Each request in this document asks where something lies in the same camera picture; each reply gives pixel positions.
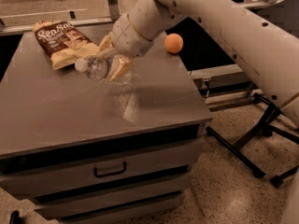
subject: clear plastic bottle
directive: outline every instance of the clear plastic bottle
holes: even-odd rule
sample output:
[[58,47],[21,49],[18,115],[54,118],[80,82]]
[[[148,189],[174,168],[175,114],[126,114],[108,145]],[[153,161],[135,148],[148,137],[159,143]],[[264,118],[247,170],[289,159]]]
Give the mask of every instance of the clear plastic bottle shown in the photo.
[[[117,59],[118,52],[115,49],[106,49],[96,55],[89,55],[84,58],[79,58],[75,62],[75,68],[85,73],[86,76],[94,81],[109,82],[111,76],[115,72],[114,59]],[[127,83],[130,80],[130,72],[113,81],[113,83]]]
[[90,55],[76,60],[75,67],[79,72],[86,73],[89,79],[104,81],[110,69],[107,59],[97,55]]

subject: bottle cap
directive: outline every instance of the bottle cap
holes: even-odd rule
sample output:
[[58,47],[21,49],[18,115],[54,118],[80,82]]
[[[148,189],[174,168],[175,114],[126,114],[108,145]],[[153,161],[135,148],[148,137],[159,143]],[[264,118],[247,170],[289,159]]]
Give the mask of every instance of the bottle cap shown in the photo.
[[87,61],[85,59],[79,58],[75,62],[75,68],[79,72],[86,72],[87,69],[88,69],[88,63],[87,63]]

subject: snack bag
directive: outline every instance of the snack bag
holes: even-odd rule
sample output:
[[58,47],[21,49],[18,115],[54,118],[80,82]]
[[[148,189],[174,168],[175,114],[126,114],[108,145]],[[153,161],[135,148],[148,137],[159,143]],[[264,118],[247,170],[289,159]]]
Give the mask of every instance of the snack bag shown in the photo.
[[53,70],[99,51],[99,47],[67,21],[39,21],[34,25],[33,32],[52,60]]

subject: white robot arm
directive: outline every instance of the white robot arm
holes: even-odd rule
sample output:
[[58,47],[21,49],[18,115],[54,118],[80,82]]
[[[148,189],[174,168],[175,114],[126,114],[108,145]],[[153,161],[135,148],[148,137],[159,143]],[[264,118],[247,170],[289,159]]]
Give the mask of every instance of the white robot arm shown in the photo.
[[299,39],[231,0],[139,0],[115,22],[113,44],[122,54],[142,56],[184,16],[197,21],[299,127]]

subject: gray cabinet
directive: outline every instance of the gray cabinet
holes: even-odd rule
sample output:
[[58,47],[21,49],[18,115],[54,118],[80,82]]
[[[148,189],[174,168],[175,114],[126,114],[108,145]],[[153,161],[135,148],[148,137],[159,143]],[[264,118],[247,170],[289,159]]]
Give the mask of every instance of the gray cabinet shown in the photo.
[[[99,41],[111,25],[80,28]],[[110,223],[178,206],[211,120],[165,34],[130,84],[53,71],[26,33],[0,84],[0,187],[45,219]]]

